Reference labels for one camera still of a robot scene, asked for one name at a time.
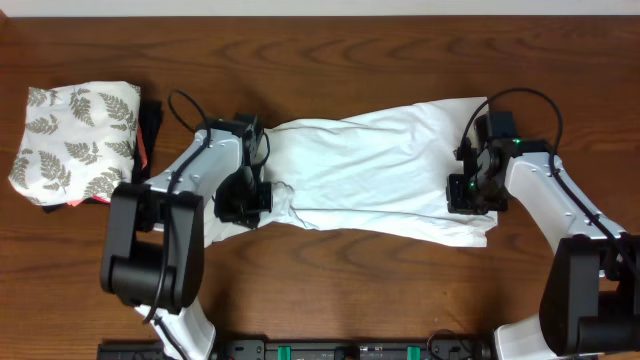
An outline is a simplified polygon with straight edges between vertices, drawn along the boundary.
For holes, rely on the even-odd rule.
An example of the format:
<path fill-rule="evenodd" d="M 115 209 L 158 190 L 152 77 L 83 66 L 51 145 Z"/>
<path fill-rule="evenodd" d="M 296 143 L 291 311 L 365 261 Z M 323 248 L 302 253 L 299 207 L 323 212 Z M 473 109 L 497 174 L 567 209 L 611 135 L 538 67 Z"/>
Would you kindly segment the white t-shirt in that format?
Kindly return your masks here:
<path fill-rule="evenodd" d="M 449 212 L 447 178 L 462 170 L 454 151 L 482 98 L 395 107 L 341 120 L 297 119 L 267 130 L 271 223 L 305 230 L 359 229 L 450 247 L 484 247 L 494 212 Z"/>

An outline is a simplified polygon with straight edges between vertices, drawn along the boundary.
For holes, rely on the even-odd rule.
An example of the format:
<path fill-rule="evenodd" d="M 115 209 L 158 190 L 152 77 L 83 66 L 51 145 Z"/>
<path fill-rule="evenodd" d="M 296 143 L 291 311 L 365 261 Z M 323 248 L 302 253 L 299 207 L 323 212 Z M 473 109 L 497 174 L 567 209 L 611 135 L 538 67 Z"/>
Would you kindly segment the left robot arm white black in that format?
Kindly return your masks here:
<path fill-rule="evenodd" d="M 101 287 L 140 311 L 176 359 L 208 359 L 215 327 L 198 292 L 204 273 L 207 205 L 222 223 L 257 228 L 272 208 L 271 185 L 257 157 L 264 130 L 206 126 L 162 174 L 123 182 L 111 197 Z"/>

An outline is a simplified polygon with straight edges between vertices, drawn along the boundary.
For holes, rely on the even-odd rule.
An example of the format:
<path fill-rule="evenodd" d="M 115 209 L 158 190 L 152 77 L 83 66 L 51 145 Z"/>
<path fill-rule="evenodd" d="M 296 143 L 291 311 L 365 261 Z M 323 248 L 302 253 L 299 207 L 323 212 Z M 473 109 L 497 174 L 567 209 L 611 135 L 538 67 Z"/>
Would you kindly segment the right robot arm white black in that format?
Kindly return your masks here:
<path fill-rule="evenodd" d="M 504 211 L 517 200 L 554 258 L 537 314 L 493 333 L 497 359 L 567 359 L 639 348 L 639 238 L 606 217 L 543 141 L 494 140 L 456 152 L 452 213 Z"/>

